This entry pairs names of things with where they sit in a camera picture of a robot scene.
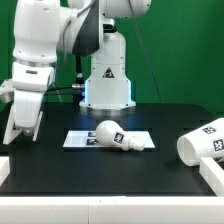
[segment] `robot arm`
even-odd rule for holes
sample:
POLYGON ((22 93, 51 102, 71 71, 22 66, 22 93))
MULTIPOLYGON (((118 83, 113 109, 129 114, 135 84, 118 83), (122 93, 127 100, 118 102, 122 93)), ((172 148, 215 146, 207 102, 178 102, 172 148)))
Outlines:
MULTIPOLYGON (((26 135, 34 132, 44 93, 55 79, 56 49, 76 56, 94 55, 100 48, 103 52, 104 28, 114 26, 112 18, 132 17, 129 1, 135 16, 144 14, 151 4, 151 0, 68 0, 70 8, 65 8, 60 0, 18 0, 10 82, 14 105, 7 129, 12 129, 13 120, 26 135)), ((95 59, 93 63, 101 64, 95 59)), ((6 130, 5 144, 16 137, 10 133, 6 130)))

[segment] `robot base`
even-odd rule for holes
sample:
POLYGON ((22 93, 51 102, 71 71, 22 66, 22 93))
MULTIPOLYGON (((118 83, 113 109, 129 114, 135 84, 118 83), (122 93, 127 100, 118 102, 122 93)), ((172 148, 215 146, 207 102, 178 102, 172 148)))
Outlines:
POLYGON ((82 105, 80 103, 80 111, 82 113, 88 113, 95 116, 114 117, 122 116, 124 114, 134 113, 136 111, 136 104, 133 102, 132 105, 121 109, 99 109, 82 105))

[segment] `black label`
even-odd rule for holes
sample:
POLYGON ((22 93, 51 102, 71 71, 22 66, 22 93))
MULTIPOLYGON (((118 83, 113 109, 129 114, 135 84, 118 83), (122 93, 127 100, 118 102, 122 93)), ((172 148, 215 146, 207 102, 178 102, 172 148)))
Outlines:
POLYGON ((114 141, 119 143, 119 144, 122 144, 123 139, 124 139, 124 135, 117 132, 116 135, 115 135, 114 141))
POLYGON ((97 139, 87 139, 86 145, 98 145, 97 139))
POLYGON ((103 78, 114 78, 114 74, 111 68, 108 68, 107 71, 104 73, 103 78))
POLYGON ((208 135, 210 135, 210 134, 216 132, 216 129, 213 128, 213 127, 211 127, 211 126, 209 126, 209 127, 207 127, 207 128, 204 128, 204 129, 202 129, 202 130, 203 130, 206 134, 208 134, 208 135))
POLYGON ((92 137, 92 138, 96 137, 96 132, 94 132, 94 131, 89 131, 89 133, 88 133, 88 137, 92 137))
POLYGON ((213 141, 213 145, 214 145, 214 148, 215 148, 216 152, 224 150, 224 141, 223 141, 223 139, 218 139, 218 140, 213 141))

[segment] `warning label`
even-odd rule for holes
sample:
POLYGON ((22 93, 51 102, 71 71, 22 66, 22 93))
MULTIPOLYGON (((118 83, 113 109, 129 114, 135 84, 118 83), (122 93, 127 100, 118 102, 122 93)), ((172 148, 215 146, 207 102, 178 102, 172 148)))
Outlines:
POLYGON ((104 73, 103 78, 114 78, 114 74, 111 68, 108 68, 107 71, 104 73))

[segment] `white plastic part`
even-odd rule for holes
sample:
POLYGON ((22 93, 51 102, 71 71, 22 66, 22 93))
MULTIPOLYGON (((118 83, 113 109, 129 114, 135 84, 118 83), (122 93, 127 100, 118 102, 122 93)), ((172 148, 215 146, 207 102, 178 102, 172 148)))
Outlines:
POLYGON ((121 34, 104 35, 101 49, 92 56, 91 76, 86 81, 81 107, 121 110, 136 105, 125 74, 125 54, 126 42, 121 34))
POLYGON ((12 86, 15 89, 45 92, 54 80, 54 68, 13 63, 12 86))
MULTIPOLYGON (((151 0, 131 0, 134 15, 144 15, 150 5, 151 0)), ((101 1, 103 13, 108 18, 132 18, 132 12, 128 0, 104 0, 101 1)))
POLYGON ((10 173, 9 157, 0 157, 0 187, 10 173))
POLYGON ((59 8, 60 0, 18 0, 14 23, 15 58, 40 63, 57 60, 59 8))
POLYGON ((210 157, 201 158, 200 174, 217 196, 224 196, 224 171, 210 157))
POLYGON ((110 120, 103 121, 97 126, 96 138, 103 146, 118 146, 124 151, 129 149, 142 151, 145 147, 143 142, 135 139, 133 135, 125 132, 116 122, 110 120))
POLYGON ((34 129, 43 99, 42 92, 15 90, 15 125, 34 129))
POLYGON ((223 224, 221 197, 1 197, 0 224, 223 224))
POLYGON ((15 106, 11 106, 8 123, 5 130, 5 136, 3 139, 3 144, 10 144, 19 134, 22 133, 22 129, 14 129, 15 127, 15 106))
POLYGON ((224 118, 181 136, 177 150, 187 166, 199 165, 202 157, 224 157, 224 118))

